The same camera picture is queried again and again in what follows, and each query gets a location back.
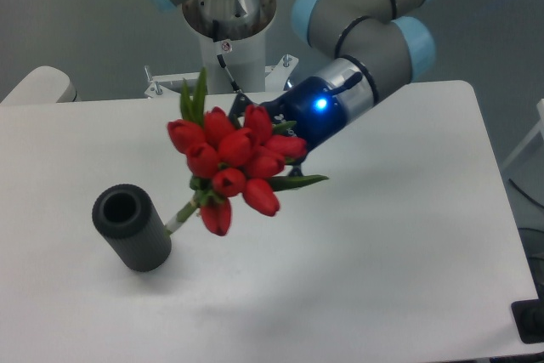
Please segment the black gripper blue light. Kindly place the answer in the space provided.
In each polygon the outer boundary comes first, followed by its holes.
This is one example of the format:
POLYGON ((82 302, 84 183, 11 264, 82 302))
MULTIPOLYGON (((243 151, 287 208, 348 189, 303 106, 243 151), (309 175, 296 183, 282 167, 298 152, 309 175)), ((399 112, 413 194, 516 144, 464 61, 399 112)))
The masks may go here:
MULTIPOLYGON (((274 123, 295 121, 294 135, 306 141, 307 153, 310 153, 347 125, 346 110, 337 98, 346 90, 343 85, 332 88, 321 77, 309 77, 261 106, 274 123)), ((247 108, 257 106, 245 93, 236 93, 228 118, 231 123, 244 123, 247 108)), ((288 176, 303 177, 302 164, 293 164, 288 176)))

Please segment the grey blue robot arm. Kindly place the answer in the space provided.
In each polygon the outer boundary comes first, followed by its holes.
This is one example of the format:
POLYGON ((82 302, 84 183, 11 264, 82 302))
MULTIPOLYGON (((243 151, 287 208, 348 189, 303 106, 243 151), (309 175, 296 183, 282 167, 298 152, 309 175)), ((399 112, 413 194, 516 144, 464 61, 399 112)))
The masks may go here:
POLYGON ((429 0, 296 0, 292 28, 330 63, 293 88, 293 63, 265 70, 264 34, 276 0, 152 0, 180 9, 198 36, 212 93, 233 93, 230 117, 251 104, 250 93, 278 89, 265 104, 273 123, 293 122, 292 134, 314 149, 427 70, 434 40, 410 12, 429 0))

